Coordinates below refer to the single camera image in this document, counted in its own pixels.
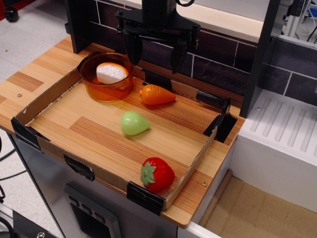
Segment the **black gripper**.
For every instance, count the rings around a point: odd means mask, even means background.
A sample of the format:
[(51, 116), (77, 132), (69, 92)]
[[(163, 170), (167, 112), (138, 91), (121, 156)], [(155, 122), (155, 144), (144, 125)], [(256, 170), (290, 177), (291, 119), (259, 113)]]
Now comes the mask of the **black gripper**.
[(201, 26), (177, 12), (177, 6), (189, 7), (193, 0), (143, 0), (142, 8), (118, 10), (118, 33), (122, 35), (129, 61), (136, 66), (142, 56), (143, 40), (173, 45), (172, 73), (182, 67), (187, 50), (196, 50)]

